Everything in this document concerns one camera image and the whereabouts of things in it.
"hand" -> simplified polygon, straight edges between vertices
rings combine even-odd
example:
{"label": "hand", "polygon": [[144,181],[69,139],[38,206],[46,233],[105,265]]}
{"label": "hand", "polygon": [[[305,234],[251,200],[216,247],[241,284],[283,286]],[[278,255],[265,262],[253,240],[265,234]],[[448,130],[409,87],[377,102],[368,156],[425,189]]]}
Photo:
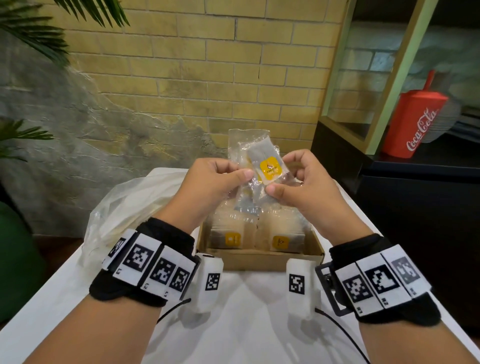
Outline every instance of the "hand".
{"label": "hand", "polygon": [[293,174],[298,187],[272,183],[265,191],[281,204],[296,207],[318,232],[333,245],[372,234],[372,230],[350,208],[335,181],[310,150],[296,150],[283,157],[285,163],[300,162]]}
{"label": "hand", "polygon": [[199,158],[188,170],[178,192],[154,217],[190,234],[231,190],[252,177],[253,170],[239,169],[230,160]]}

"person's left hand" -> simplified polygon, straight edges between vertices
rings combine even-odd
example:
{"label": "person's left hand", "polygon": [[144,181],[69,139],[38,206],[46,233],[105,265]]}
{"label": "person's left hand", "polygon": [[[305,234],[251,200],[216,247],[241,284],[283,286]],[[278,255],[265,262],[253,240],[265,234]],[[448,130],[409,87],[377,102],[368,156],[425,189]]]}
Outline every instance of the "person's left hand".
{"label": "person's left hand", "polygon": [[253,177],[253,170],[239,169],[230,160],[197,159],[170,202],[153,217],[190,234],[228,193]]}

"red plastic tumbler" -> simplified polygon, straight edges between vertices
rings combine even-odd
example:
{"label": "red plastic tumbler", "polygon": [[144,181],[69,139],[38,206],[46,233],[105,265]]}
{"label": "red plastic tumbler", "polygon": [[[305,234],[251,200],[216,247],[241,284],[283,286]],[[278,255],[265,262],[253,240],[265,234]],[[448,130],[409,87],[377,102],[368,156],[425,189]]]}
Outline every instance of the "red plastic tumbler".
{"label": "red plastic tumbler", "polygon": [[448,97],[428,91],[435,71],[430,71],[423,90],[411,90],[400,95],[390,122],[382,152],[399,158],[410,158],[428,131]]}

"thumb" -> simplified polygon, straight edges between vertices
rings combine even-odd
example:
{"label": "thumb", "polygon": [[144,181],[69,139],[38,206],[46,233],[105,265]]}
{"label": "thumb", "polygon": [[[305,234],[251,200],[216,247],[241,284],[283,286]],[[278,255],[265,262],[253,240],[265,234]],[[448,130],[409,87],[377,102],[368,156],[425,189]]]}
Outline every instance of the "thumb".
{"label": "thumb", "polygon": [[241,184],[251,180],[253,178],[253,170],[248,168],[236,170],[234,172],[223,174],[222,177],[224,178],[226,184],[226,192],[229,192]]}
{"label": "thumb", "polygon": [[282,205],[295,206],[295,188],[285,184],[272,183],[265,187],[265,192],[275,197]]}

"yellow sticker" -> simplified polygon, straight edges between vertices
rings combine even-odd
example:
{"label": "yellow sticker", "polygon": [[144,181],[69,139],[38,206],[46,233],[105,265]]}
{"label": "yellow sticker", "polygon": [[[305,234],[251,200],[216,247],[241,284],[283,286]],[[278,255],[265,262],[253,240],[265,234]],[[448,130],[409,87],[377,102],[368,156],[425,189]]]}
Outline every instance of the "yellow sticker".
{"label": "yellow sticker", "polygon": [[260,162],[260,169],[269,181],[282,174],[282,167],[280,167],[275,157],[268,157],[263,162]]}
{"label": "yellow sticker", "polygon": [[272,240],[272,246],[275,249],[288,249],[289,238],[286,236],[274,236]]}
{"label": "yellow sticker", "polygon": [[241,235],[238,232],[227,232],[225,234],[225,245],[227,246],[240,246]]}

